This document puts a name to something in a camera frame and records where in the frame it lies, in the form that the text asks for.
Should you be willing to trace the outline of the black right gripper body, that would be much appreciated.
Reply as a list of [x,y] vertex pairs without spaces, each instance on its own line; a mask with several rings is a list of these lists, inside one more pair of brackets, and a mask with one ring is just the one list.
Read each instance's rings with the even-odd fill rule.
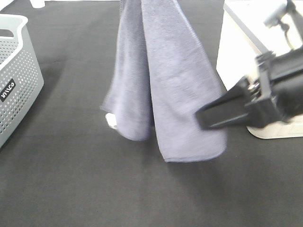
[[303,114],[303,48],[280,56],[266,52],[255,58],[258,89],[245,104],[246,126],[264,128],[274,122],[288,123]]

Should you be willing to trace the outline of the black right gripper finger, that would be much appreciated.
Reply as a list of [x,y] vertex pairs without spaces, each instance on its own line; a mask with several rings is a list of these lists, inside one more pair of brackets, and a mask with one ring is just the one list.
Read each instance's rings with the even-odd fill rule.
[[263,119],[253,98],[258,96],[260,81],[242,77],[230,90],[201,107],[195,117],[203,130],[228,126],[263,127]]

